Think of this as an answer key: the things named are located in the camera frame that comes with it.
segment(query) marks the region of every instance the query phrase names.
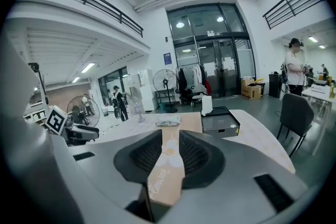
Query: floor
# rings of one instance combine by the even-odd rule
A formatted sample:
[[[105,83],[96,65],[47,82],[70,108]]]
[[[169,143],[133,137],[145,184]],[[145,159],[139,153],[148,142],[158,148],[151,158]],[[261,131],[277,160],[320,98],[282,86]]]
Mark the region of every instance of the floor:
[[[223,104],[228,109],[242,109],[251,114],[259,120],[270,132],[276,137],[280,128],[280,111],[281,102],[277,98],[269,97],[268,95],[262,97],[260,100],[249,101],[241,95],[222,100]],[[194,111],[199,111],[202,105],[197,104]],[[177,105],[178,112],[192,112],[190,105]],[[152,113],[163,113],[160,109]],[[104,117],[101,115],[97,128],[100,130],[100,135],[104,132],[112,131],[111,128],[117,124],[122,123],[120,119],[116,119],[113,113],[109,113]],[[312,156],[312,149],[317,143],[320,126],[313,123],[312,128],[307,134],[301,147],[292,155],[291,160],[296,169],[296,174],[311,187],[315,184],[322,183],[326,179],[329,171],[336,161],[336,127],[332,130],[327,130],[324,139],[315,156]],[[287,130],[282,128],[279,142],[289,154],[294,148],[299,137],[295,133],[290,132],[288,138],[285,140]]]

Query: recessed light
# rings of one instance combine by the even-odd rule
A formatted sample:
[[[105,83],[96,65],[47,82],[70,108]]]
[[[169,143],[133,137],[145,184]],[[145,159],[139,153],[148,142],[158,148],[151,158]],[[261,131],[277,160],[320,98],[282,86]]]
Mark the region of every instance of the recessed light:
[[[88,71],[91,67],[93,67],[95,64],[94,63],[89,63],[82,71],[82,73],[85,73],[86,71]]]
[[[308,37],[313,42],[318,42],[313,36]]]
[[[183,22],[178,22],[177,24],[176,24],[176,27],[177,28],[182,28],[184,26],[184,23]]]
[[[79,80],[79,77],[76,77],[72,82],[75,83],[77,80]]]

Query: glass entrance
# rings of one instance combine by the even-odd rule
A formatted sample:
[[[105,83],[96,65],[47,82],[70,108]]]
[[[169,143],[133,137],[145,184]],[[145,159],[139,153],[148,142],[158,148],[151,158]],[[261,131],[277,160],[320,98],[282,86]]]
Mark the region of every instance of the glass entrance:
[[[237,94],[238,71],[232,39],[197,42],[197,50],[212,97]]]

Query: electric fan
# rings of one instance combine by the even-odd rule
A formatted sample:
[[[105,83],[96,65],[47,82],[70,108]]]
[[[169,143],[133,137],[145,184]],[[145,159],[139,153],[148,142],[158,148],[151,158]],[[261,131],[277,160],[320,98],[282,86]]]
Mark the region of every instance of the electric fan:
[[[67,107],[68,115],[72,115],[73,122],[95,127],[99,121],[99,109],[93,99],[85,95],[73,98]]]
[[[175,113],[177,108],[174,102],[171,102],[170,94],[174,94],[176,88],[176,75],[169,69],[162,69],[158,71],[153,77],[153,85],[159,94],[167,94],[169,100],[169,107],[166,107],[167,113]]]

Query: black chair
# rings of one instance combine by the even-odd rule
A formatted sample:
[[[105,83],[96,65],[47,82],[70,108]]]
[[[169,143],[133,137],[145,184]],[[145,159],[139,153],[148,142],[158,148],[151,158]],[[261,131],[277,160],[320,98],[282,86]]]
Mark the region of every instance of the black chair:
[[[286,138],[290,130],[300,136],[298,143],[295,145],[289,157],[291,157],[295,150],[301,146],[308,130],[311,127],[313,118],[313,109],[305,98],[291,93],[286,93],[283,96],[280,116],[281,126],[277,139],[279,139],[283,125],[288,128]]]

